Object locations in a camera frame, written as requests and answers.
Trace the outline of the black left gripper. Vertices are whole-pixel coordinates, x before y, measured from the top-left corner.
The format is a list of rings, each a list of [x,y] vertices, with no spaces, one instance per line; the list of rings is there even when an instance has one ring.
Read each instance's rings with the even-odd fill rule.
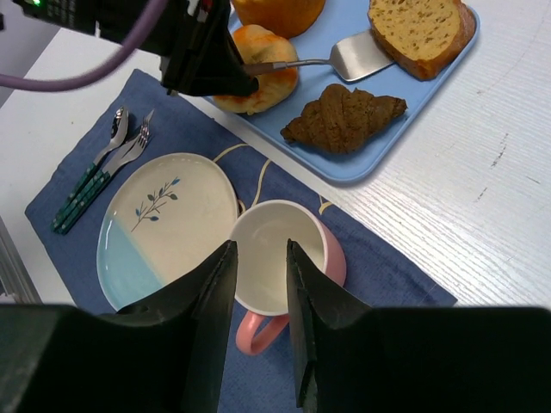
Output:
[[[29,18],[99,36],[121,45],[103,64],[77,77],[34,80],[13,77],[14,86],[89,86],[117,70],[145,43],[160,56],[167,93],[250,96],[257,79],[227,29],[227,1],[16,1]]]

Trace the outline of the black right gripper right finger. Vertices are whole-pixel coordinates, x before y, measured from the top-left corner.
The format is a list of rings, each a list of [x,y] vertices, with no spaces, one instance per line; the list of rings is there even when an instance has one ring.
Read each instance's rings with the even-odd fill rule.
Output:
[[[547,412],[550,312],[371,307],[287,245],[297,405],[305,412]]]

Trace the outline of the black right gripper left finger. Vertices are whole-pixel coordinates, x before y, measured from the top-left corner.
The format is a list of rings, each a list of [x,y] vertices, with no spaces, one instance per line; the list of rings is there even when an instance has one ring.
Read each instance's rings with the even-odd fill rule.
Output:
[[[234,242],[114,314],[1,308],[4,412],[215,412],[238,269]]]

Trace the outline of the spatula with wooden handle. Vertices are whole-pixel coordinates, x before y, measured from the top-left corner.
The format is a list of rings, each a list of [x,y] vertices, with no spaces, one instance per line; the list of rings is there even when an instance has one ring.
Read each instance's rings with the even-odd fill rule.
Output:
[[[370,30],[338,41],[328,59],[303,59],[292,62],[267,62],[243,65],[250,76],[258,76],[309,65],[329,65],[347,83],[369,77],[392,65],[394,60],[376,43]]]

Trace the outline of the pink mug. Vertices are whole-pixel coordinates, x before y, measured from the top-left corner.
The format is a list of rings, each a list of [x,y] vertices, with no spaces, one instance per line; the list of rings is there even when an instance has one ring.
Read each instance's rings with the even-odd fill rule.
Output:
[[[236,334],[236,346],[244,354],[262,353],[288,325],[289,239],[339,286],[345,282],[344,251],[312,212],[290,200],[267,200],[248,209],[231,235],[238,246],[235,299],[247,310]]]

